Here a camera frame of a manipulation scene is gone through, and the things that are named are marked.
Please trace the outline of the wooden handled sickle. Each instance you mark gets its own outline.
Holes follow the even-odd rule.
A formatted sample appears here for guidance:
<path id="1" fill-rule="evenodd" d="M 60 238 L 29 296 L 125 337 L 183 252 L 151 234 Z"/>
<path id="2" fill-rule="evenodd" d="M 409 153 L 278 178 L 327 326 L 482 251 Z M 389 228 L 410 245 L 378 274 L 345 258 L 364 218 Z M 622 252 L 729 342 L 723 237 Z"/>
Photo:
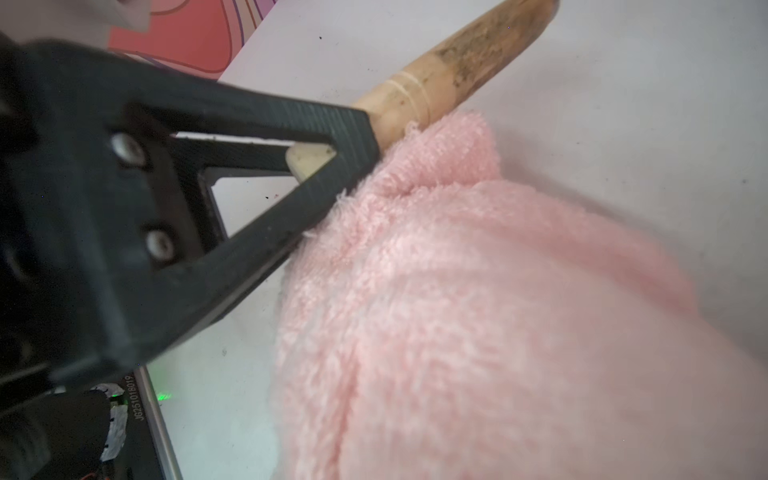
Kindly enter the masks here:
<path id="1" fill-rule="evenodd" d="M 558 1 L 503 1 L 359 98 L 380 153 L 470 98 L 545 31 Z"/>

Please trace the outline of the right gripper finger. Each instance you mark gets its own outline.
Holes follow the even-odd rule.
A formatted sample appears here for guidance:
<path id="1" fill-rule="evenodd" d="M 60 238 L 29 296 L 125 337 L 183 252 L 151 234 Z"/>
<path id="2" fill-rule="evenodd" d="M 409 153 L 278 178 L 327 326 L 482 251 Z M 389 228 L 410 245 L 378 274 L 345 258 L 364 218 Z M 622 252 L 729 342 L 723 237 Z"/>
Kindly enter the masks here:
<path id="1" fill-rule="evenodd" d="M 1 42 L 1 409 L 151 361 L 290 254 L 379 147 L 349 107 L 238 89 L 69 42 Z M 235 235 L 212 184 L 336 156 Z"/>

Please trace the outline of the pink terry rag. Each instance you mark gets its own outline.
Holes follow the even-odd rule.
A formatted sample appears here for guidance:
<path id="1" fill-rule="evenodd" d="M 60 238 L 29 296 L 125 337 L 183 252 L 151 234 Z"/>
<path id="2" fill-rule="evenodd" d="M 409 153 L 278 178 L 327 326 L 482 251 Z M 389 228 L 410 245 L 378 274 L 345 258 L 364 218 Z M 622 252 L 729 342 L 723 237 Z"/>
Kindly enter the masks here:
<path id="1" fill-rule="evenodd" d="M 763 479 L 767 371 L 656 244 L 502 178 L 454 114 L 282 285 L 278 479 Z"/>

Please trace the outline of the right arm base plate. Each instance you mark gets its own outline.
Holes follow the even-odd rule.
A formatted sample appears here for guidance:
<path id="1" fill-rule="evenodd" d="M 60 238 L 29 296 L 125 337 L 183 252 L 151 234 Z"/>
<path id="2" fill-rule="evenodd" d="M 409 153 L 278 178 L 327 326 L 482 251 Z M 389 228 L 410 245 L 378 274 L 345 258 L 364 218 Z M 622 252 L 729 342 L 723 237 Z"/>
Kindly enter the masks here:
<path id="1" fill-rule="evenodd" d="M 180 479 L 146 367 L 1 416 L 3 479 Z"/>

